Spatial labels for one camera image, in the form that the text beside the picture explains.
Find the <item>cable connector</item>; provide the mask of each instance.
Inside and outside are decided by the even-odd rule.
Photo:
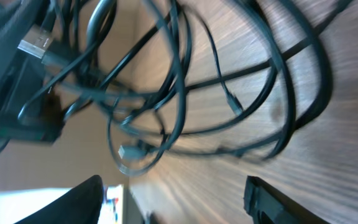
[[[138,140],[136,146],[121,145],[118,154],[121,156],[121,159],[134,161],[144,159],[147,154],[155,152],[154,149],[158,148],[142,140]]]
[[[31,27],[17,48],[41,59],[44,65],[58,67],[66,67],[78,56],[70,46],[54,40],[49,32],[37,26]]]
[[[241,105],[239,99],[237,99],[237,97],[231,93],[228,93],[226,95],[226,99],[227,99],[227,103],[229,104],[231,110],[233,110],[234,114],[239,116],[242,113],[242,111],[244,110],[242,108],[242,105]]]
[[[20,41],[17,48],[41,59],[45,55],[45,52],[52,41],[53,38],[47,31],[41,30],[37,26],[33,26]]]

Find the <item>wall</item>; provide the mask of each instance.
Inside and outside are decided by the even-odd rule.
[[[85,36],[86,25],[98,1],[92,1],[81,11],[80,32]],[[109,71],[132,47],[137,1],[119,2],[116,21],[101,46],[101,66]],[[81,38],[84,47],[85,38]],[[120,78],[131,77],[130,64]],[[73,95],[62,92],[63,103]],[[114,145],[128,138],[112,132]],[[127,183],[127,177],[117,169],[106,141],[106,118],[94,107],[69,120],[61,138],[52,146],[11,141],[0,154],[0,191],[36,189],[42,187],[73,187],[88,177],[99,174],[105,184]]]

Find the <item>tangled cables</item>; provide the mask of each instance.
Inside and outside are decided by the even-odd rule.
[[[70,106],[65,108],[62,113],[64,119],[67,120],[77,112],[85,109],[92,103],[95,103],[98,108],[108,117],[108,144],[115,163],[121,172],[126,175],[141,175],[147,172],[153,167],[158,160],[162,157],[164,152],[183,156],[218,156],[218,155],[232,155],[236,157],[242,157],[251,149],[262,147],[266,144],[275,142],[273,149],[263,159],[270,159],[281,153],[286,145],[289,143],[292,134],[312,120],[317,118],[327,107],[331,95],[333,92],[333,73],[331,64],[329,62],[327,53],[322,45],[319,35],[325,28],[334,20],[334,18],[352,2],[352,0],[338,0],[337,7],[331,12],[325,20],[316,27],[312,27],[307,18],[297,8],[297,6],[291,0],[277,0],[282,6],[293,16],[293,18],[300,25],[303,32],[306,34],[306,38],[301,42],[291,47],[286,52],[281,52],[278,47],[272,33],[272,29],[269,22],[256,0],[228,0],[233,3],[235,10],[239,10],[242,13],[248,15],[253,24],[257,28],[263,37],[268,42],[268,50],[270,51],[271,58],[264,63],[255,65],[253,67],[245,68],[241,71],[222,75],[219,66],[218,52],[214,44],[213,36],[209,31],[207,23],[203,20],[201,15],[190,6],[180,4],[176,0],[167,0],[170,5],[169,13],[166,17],[162,15],[158,7],[153,0],[144,0],[145,6],[153,14],[155,18],[155,26],[151,28],[124,56],[124,58],[107,74],[101,75],[98,71],[98,48],[106,38],[109,30],[114,22],[117,10],[116,0],[100,0],[98,7],[95,9],[92,18],[90,19],[87,30],[87,48],[84,52],[80,53],[78,50],[78,16],[81,8],[86,4],[87,0],[75,0],[73,9],[71,8],[71,0],[66,0],[62,9],[58,5],[56,0],[52,0],[51,9],[48,11],[47,17],[43,23],[45,27],[51,27],[48,17],[57,15],[60,20],[60,26],[62,28],[62,42],[70,45],[68,34],[70,32],[69,27],[71,21],[74,22],[74,44],[72,51],[77,52],[78,57],[67,65],[57,75],[51,76],[50,81],[38,91],[23,107],[24,113],[26,106],[32,101],[44,94],[47,90],[54,87],[57,83],[61,84],[64,88],[80,92],[81,95]],[[208,39],[213,50],[217,77],[205,80],[203,82],[187,85],[185,83],[186,75],[189,71],[192,53],[192,36],[190,22],[188,20],[189,14],[194,15],[208,35]],[[183,56],[180,55],[179,49],[179,23],[184,22],[185,25],[185,50]],[[162,30],[167,39],[167,46],[172,53],[172,63],[167,76],[157,91],[152,92],[136,92],[128,87],[125,87],[122,83],[116,80],[119,72],[131,61],[134,56],[140,51],[140,49],[158,32]],[[301,52],[305,47],[311,46],[314,54],[316,55],[319,67],[319,87],[316,98],[312,104],[301,114],[298,119],[296,118],[296,100],[295,90],[293,86],[293,80],[290,71],[287,67],[287,60],[297,53]],[[236,78],[244,77],[264,69],[270,69],[266,82],[262,91],[257,98],[245,109],[239,103],[239,100],[228,90],[225,82]],[[64,79],[67,75],[73,72],[76,77],[76,85],[70,84]],[[283,128],[276,133],[273,133],[263,139],[259,139],[256,142],[246,144],[238,147],[237,149],[219,148],[211,149],[209,151],[195,152],[191,150],[178,150],[173,149],[172,146],[176,140],[182,135],[192,134],[209,134],[217,131],[233,127],[234,125],[245,120],[253,112],[255,112],[267,99],[272,92],[273,86],[277,79],[277,74],[282,74],[282,82],[285,87],[286,94],[286,118]],[[118,86],[119,90],[106,91],[109,84]],[[184,131],[183,127],[186,120],[186,96],[189,92],[206,88],[211,85],[220,84],[227,98],[227,103],[236,114],[236,117],[232,120],[226,121],[219,125],[215,125],[209,128],[197,129],[191,131]],[[161,107],[166,105],[174,96],[177,96],[177,117],[175,126],[172,132],[168,133],[163,125],[163,120],[158,114]],[[124,119],[118,119],[114,116],[114,113],[120,109],[119,104],[123,101],[144,100],[144,104],[140,108],[133,109]],[[146,111],[154,111],[154,115],[160,125],[160,132],[153,132],[151,130],[139,129],[131,125],[133,120],[139,117]],[[154,159],[141,169],[131,169],[122,163],[121,157],[117,154],[112,146],[111,139],[111,124],[115,124],[120,127],[124,132],[143,138],[144,136],[160,136],[162,142],[159,147],[151,146],[143,141],[139,141],[138,146],[132,148],[120,148],[120,154],[126,151],[132,151],[134,154],[140,155],[138,158],[142,159],[147,154],[156,154]]]

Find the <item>wooden desk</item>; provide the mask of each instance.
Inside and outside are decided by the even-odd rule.
[[[223,72],[263,62],[268,53],[252,24],[225,1],[194,1],[209,23],[218,46]],[[299,27],[273,0],[263,8],[273,24],[283,50],[303,38]],[[297,5],[316,25],[336,1],[298,0]],[[139,13],[139,34],[150,27],[150,18]],[[216,75],[213,55],[201,26],[193,23],[195,50],[187,83]],[[335,90],[326,111],[297,131],[276,159],[258,165],[231,157],[190,159],[164,155],[149,173],[131,179],[132,190],[144,212],[155,211],[165,223],[251,223],[243,209],[247,175],[256,175],[331,223],[358,223],[358,0],[321,36],[334,69]],[[138,89],[158,88],[166,75],[170,56],[159,35],[141,51],[133,79]],[[313,52],[308,48],[288,62],[296,83],[298,113],[316,93]],[[244,107],[257,96],[267,71],[229,82]],[[285,110],[278,82],[267,102],[247,121],[223,133],[180,138],[178,146],[214,149],[236,146],[265,136],[283,124]],[[162,110],[167,126],[175,121],[175,104]],[[220,86],[194,91],[188,96],[185,129],[216,124],[233,117]],[[155,124],[151,115],[140,124]]]

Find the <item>black object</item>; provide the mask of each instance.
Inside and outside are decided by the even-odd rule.
[[[0,81],[0,139],[54,142],[64,123],[60,99],[53,91],[33,103],[26,117],[17,119],[22,105],[42,87],[44,81],[43,77],[36,75],[40,71],[29,65],[33,63],[31,57],[18,50]]]
[[[259,177],[247,178],[244,209],[258,224],[327,223]]]
[[[99,220],[103,195],[102,179],[94,175],[17,224],[96,224]]]

